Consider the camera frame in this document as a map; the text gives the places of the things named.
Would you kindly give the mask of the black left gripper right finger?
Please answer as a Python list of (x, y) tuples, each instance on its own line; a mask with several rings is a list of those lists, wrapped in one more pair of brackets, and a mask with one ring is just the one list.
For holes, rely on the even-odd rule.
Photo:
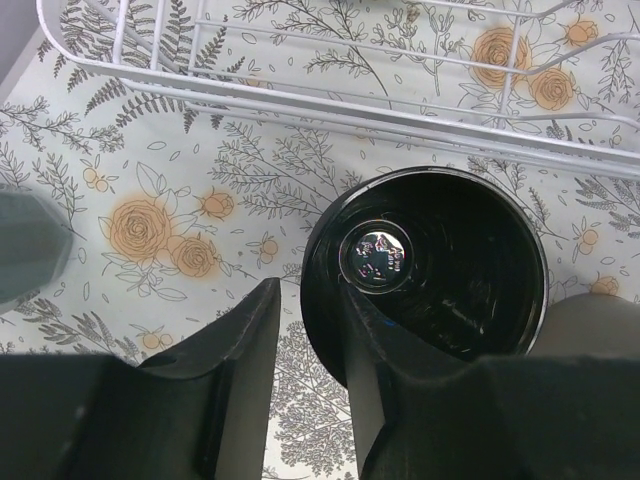
[(363, 479), (635, 479), (639, 364), (463, 362), (344, 291), (344, 366)]

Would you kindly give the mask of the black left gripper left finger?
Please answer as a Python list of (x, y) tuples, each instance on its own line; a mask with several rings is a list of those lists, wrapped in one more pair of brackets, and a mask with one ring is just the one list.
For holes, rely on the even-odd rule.
[(281, 288), (133, 366), (96, 354), (1, 359), (5, 479), (258, 479)]

